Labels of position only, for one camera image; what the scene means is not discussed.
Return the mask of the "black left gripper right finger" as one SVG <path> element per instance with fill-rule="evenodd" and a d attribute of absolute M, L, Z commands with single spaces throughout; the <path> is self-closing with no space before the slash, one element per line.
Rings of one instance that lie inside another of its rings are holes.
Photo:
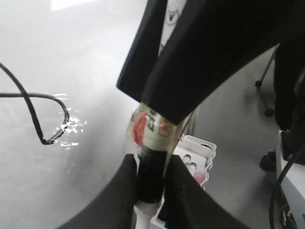
<path fill-rule="evenodd" d="M 195 181 L 179 156 L 172 156 L 165 176 L 170 229 L 242 229 Z"/>

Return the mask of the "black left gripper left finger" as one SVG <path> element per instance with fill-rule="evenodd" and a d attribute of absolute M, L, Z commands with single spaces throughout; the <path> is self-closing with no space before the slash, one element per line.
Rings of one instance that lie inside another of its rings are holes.
<path fill-rule="evenodd" d="M 131 229 L 135 202 L 137 167 L 126 154 L 103 191 L 60 229 Z"/>

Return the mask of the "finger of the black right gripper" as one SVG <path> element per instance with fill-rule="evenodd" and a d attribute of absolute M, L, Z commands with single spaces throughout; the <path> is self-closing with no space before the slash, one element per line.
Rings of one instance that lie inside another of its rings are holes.
<path fill-rule="evenodd" d="M 160 47 L 167 1 L 147 1 L 141 23 L 122 66 L 117 88 L 140 102 Z"/>
<path fill-rule="evenodd" d="M 302 0 L 189 0 L 142 102 L 179 124 L 236 71 L 304 30 Z"/>

